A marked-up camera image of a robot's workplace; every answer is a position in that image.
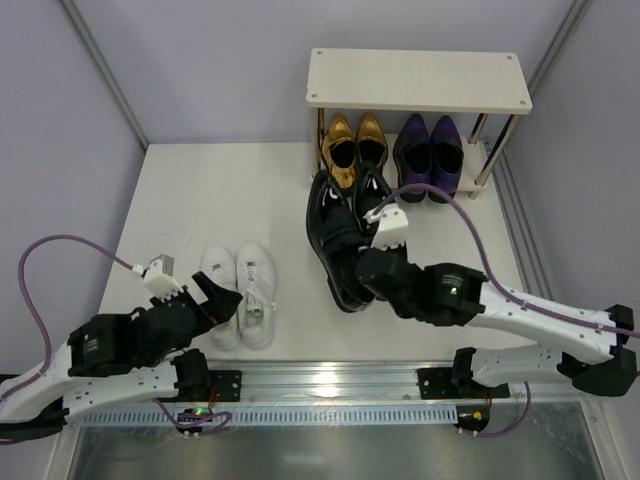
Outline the white sneaker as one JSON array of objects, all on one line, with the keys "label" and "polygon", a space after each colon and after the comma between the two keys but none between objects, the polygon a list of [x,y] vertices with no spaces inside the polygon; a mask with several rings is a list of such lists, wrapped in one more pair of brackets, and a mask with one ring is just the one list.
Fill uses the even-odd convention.
[{"label": "white sneaker", "polygon": [[219,350],[231,350],[240,339],[237,311],[231,313],[232,293],[237,292],[235,260],[227,249],[214,246],[204,253],[200,270],[215,285],[213,312],[217,313],[217,324],[211,330],[212,342]]},{"label": "white sneaker", "polygon": [[238,326],[253,349],[265,348],[274,336],[276,272],[268,253],[258,245],[243,246],[236,260],[237,289],[242,295]]}]

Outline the black patent loafer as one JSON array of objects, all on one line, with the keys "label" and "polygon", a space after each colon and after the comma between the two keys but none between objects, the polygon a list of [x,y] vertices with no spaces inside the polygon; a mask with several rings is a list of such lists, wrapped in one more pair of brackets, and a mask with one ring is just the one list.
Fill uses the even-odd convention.
[{"label": "black patent loafer", "polygon": [[391,188],[382,173],[374,165],[364,163],[357,173],[352,198],[352,211],[367,244],[370,244],[375,236],[378,223],[369,224],[365,215],[377,208],[390,195]]},{"label": "black patent loafer", "polygon": [[334,302],[345,313],[364,311],[375,296],[356,279],[359,249],[365,245],[349,201],[326,170],[312,181],[306,208],[306,234],[322,264]]}]

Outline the purple loafer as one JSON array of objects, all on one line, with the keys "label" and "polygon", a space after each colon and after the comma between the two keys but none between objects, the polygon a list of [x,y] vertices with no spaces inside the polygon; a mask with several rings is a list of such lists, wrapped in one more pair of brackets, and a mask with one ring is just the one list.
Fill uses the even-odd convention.
[{"label": "purple loafer", "polygon": [[426,184],[431,172],[431,144],[428,129],[421,114],[409,116],[393,147],[393,159],[399,188]]},{"label": "purple loafer", "polygon": [[432,164],[430,183],[454,198],[463,167],[464,151],[462,141],[449,115],[443,115],[431,132]]}]

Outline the gold loafer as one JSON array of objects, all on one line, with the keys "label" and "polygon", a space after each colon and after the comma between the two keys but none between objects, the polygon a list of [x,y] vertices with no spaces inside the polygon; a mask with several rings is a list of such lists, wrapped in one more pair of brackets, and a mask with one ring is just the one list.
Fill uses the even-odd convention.
[{"label": "gold loafer", "polygon": [[350,193],[356,179],[357,145],[343,114],[336,114],[331,120],[322,140],[321,154],[340,189]]},{"label": "gold loafer", "polygon": [[384,131],[373,113],[365,113],[356,134],[360,162],[375,167],[380,173],[389,155]]}]

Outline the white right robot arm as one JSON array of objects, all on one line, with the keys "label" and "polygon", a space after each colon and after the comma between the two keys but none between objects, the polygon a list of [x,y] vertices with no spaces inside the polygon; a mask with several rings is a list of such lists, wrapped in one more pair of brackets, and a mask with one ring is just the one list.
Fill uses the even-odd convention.
[{"label": "white right robot arm", "polygon": [[522,347],[457,350],[451,382],[462,395],[509,383],[568,382],[583,393],[621,397],[638,377],[636,355],[625,346],[633,329],[627,307],[589,311],[512,289],[502,292],[478,270],[454,263],[419,267],[378,249],[361,255],[355,276],[401,318],[529,339]]}]

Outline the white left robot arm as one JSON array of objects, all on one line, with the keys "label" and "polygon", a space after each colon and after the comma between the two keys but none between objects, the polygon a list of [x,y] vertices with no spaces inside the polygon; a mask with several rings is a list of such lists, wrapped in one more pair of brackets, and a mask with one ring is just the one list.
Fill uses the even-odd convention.
[{"label": "white left robot arm", "polygon": [[48,368],[1,380],[1,441],[59,433],[75,418],[138,400],[201,400],[211,389],[205,355],[191,341],[228,322],[242,297],[197,272],[197,302],[172,276],[147,271],[151,306],[98,314],[73,331]]}]

